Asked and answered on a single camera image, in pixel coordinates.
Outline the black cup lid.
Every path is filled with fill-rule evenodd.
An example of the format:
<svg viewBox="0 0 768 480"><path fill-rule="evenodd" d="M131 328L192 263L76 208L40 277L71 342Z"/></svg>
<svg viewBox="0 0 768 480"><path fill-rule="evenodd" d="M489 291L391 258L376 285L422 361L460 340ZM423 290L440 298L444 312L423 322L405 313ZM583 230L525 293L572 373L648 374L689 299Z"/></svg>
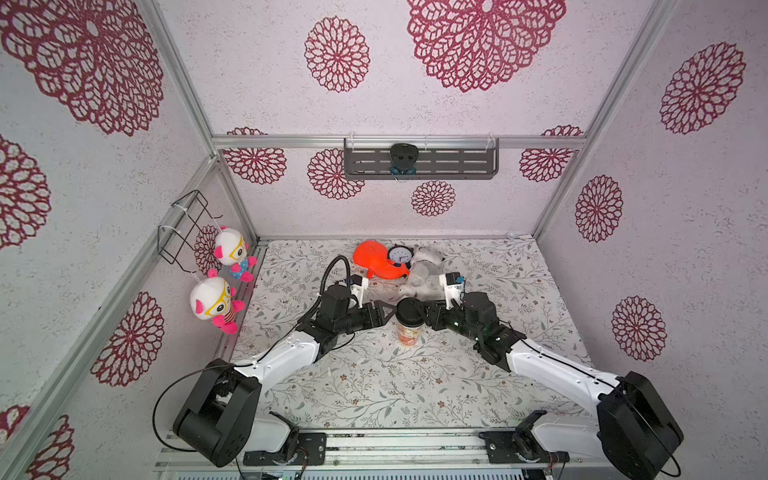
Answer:
<svg viewBox="0 0 768 480"><path fill-rule="evenodd" d="M403 298L396 305L395 316L402 326L416 329L425 323L428 313L422 301Z"/></svg>

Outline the paper milk tea cup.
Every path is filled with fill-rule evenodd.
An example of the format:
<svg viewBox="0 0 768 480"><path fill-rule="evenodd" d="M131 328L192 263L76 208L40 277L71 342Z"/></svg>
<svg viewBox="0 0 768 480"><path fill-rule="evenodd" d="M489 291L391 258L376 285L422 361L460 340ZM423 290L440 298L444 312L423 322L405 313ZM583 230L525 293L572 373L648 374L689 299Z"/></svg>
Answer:
<svg viewBox="0 0 768 480"><path fill-rule="evenodd" d="M400 344L404 347L412 347L417 344L422 333L422 326L405 326L403 324L397 324L397 338Z"/></svg>

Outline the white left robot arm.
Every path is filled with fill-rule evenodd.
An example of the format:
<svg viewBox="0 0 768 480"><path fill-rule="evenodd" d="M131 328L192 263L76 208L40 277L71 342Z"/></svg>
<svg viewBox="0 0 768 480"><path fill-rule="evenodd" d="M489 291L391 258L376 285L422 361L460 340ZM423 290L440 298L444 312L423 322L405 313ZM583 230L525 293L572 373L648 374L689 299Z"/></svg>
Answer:
<svg viewBox="0 0 768 480"><path fill-rule="evenodd" d="M238 363L215 359L196 371L172 432L217 467L251 453L293 461L301 454L299 427L280 414L260 414L260 399L336 349L339 336L385 326L394 307L362 297L357 287L334 284L266 352Z"/></svg>

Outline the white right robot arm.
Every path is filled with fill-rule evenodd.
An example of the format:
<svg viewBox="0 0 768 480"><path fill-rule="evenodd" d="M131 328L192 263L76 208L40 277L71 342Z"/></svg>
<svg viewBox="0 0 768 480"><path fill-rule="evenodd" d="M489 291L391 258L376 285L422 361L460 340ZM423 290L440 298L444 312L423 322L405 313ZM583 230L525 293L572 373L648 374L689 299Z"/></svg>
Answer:
<svg viewBox="0 0 768 480"><path fill-rule="evenodd" d="M462 301L418 301L415 316L435 331L472 340L487 363L544 385L588 414L579 421L535 414L519 425L539 449L603 458L629 479L654 479L676 460L683 431L645 376L599 371L545 348L503 324L482 292Z"/></svg>

